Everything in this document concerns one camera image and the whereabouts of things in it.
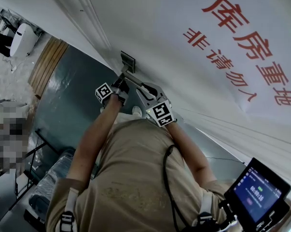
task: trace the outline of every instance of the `floor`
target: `floor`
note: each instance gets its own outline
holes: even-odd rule
[[[95,97],[95,89],[105,82],[111,84],[116,78],[112,70],[69,46],[44,91],[36,111],[33,130],[41,129],[43,137],[58,151],[76,148],[84,131],[100,113],[101,105]],[[121,111],[124,113],[131,113],[134,105],[142,108],[134,84],[129,85],[129,99]],[[209,157],[210,165],[218,179],[234,179],[239,176],[245,166],[238,159],[196,128],[184,123],[179,116],[178,119],[179,124]],[[34,148],[37,140],[37,136],[32,133],[29,147]],[[39,161],[54,162],[56,157],[50,149],[44,149]]]
[[[0,100],[12,99],[32,104],[35,97],[28,78],[50,37],[47,33],[43,34],[28,57],[7,58],[0,54]]]

